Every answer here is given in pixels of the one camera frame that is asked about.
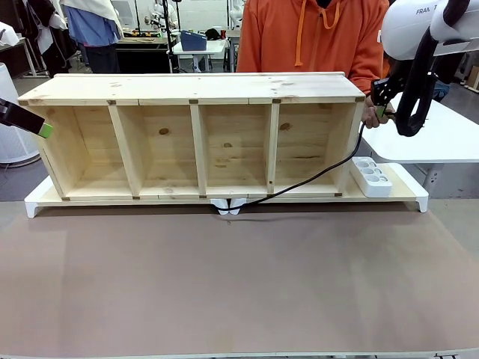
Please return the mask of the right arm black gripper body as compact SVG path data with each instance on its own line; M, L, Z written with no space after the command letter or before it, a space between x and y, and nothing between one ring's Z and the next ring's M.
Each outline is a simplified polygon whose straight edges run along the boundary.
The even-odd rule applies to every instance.
M386 79L371 82L371 100L374 105L387 105L406 84L405 75L393 73Z

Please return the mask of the person left hand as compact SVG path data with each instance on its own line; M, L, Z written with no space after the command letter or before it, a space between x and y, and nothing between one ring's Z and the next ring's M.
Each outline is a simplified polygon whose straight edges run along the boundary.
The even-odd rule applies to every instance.
M391 103L385 107L383 115L378 115L378 108L373 104L370 96L366 96L361 121L366 128L377 128L394 119L395 109Z

